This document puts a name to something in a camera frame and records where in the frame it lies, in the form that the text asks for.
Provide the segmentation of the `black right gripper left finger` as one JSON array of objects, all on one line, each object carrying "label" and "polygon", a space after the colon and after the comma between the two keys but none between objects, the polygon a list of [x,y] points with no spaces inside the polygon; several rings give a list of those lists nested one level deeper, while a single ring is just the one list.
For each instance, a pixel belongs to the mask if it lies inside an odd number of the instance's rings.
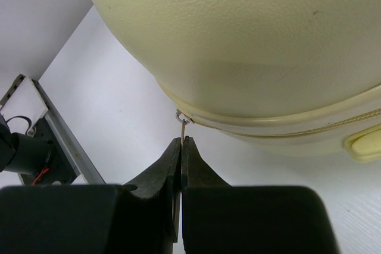
[{"label": "black right gripper left finger", "polygon": [[1,190],[2,253],[171,253],[179,232],[181,142],[125,185]]}]

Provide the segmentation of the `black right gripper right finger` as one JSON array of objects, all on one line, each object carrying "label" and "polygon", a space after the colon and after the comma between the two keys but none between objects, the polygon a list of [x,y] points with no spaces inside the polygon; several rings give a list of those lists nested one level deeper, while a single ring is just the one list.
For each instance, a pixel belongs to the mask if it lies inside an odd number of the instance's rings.
[{"label": "black right gripper right finger", "polygon": [[186,137],[182,147],[186,253],[339,253],[320,196],[305,186],[231,186]]}]

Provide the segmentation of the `yellow suitcase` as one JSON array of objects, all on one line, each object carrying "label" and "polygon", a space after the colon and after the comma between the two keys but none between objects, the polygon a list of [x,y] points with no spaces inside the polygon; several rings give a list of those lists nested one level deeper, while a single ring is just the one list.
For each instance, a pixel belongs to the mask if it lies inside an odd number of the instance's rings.
[{"label": "yellow suitcase", "polygon": [[380,0],[92,0],[193,123],[289,156],[380,158]]}]

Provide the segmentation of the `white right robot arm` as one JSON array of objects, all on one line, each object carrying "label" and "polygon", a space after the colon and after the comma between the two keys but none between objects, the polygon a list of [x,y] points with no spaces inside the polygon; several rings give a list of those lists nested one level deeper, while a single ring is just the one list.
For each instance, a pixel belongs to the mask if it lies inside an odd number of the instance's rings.
[{"label": "white right robot arm", "polygon": [[32,176],[1,190],[2,253],[338,253],[326,208],[303,186],[226,183],[193,138],[175,138],[125,185],[74,185],[45,120],[1,121],[1,170]]}]

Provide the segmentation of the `metal base rail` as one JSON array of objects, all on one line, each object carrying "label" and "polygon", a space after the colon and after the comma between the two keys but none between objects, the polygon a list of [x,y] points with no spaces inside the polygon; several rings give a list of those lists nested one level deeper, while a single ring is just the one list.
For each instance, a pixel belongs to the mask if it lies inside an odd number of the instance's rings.
[{"label": "metal base rail", "polygon": [[105,183],[39,82],[22,74],[1,98],[1,171],[27,186]]}]

